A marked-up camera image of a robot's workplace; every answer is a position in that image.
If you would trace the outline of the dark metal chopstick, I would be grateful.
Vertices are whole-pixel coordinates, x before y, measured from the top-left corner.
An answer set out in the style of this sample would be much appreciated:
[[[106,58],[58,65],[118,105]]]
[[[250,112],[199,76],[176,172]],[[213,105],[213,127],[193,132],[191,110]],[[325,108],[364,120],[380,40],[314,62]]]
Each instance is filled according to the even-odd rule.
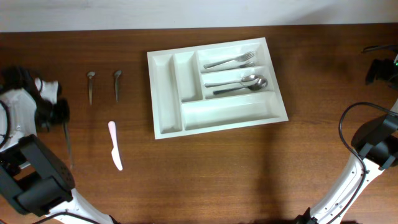
[[[69,157],[69,162],[70,162],[70,168],[73,169],[74,161],[73,161],[72,147],[71,147],[71,142],[70,142],[70,133],[69,133],[69,129],[68,129],[68,122],[64,122],[63,131],[64,131],[64,135],[65,135],[65,140],[67,143],[67,151],[68,151],[68,157]]]

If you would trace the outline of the large steel spoon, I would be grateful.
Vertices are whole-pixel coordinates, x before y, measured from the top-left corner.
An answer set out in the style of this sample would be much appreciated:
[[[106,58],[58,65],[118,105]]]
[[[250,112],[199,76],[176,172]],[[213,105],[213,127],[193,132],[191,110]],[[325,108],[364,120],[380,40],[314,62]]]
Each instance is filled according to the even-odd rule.
[[[220,95],[220,94],[224,94],[224,93],[229,93],[232,91],[237,91],[237,90],[243,90],[243,89],[248,89],[251,91],[257,91],[260,90],[264,87],[266,87],[268,84],[267,79],[265,78],[259,78],[258,81],[255,84],[249,85],[249,86],[244,86],[244,87],[236,87],[236,88],[229,88],[229,89],[225,89],[225,90],[216,90],[213,92],[214,95]]]
[[[259,76],[257,75],[248,75],[243,77],[240,80],[235,80],[235,81],[230,81],[230,82],[223,82],[223,83],[206,83],[204,86],[206,88],[213,88],[217,86],[223,86],[223,85],[230,85],[230,84],[240,84],[242,86],[249,86],[252,84],[255,84],[259,79]]]

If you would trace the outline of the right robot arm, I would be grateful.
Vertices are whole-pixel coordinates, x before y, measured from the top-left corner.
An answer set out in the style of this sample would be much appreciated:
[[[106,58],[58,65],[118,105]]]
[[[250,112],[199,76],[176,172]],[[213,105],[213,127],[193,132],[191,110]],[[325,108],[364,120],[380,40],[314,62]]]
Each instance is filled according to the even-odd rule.
[[[378,118],[364,123],[350,143],[343,136],[343,121],[350,110],[368,106],[382,111]],[[332,188],[314,207],[307,208],[294,223],[341,223],[360,193],[386,169],[397,165],[397,104],[391,109],[369,102],[350,105],[341,115],[338,132],[350,151],[348,162]]]

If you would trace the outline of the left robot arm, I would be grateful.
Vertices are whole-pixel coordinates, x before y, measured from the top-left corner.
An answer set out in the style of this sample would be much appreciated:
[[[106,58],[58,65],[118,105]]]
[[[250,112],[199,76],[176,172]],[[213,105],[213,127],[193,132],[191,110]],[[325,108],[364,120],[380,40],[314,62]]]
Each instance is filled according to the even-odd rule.
[[[70,109],[61,93],[58,82],[20,66],[1,71],[1,195],[41,223],[116,223],[78,193],[69,167],[37,137],[38,130],[61,124],[69,140]]]

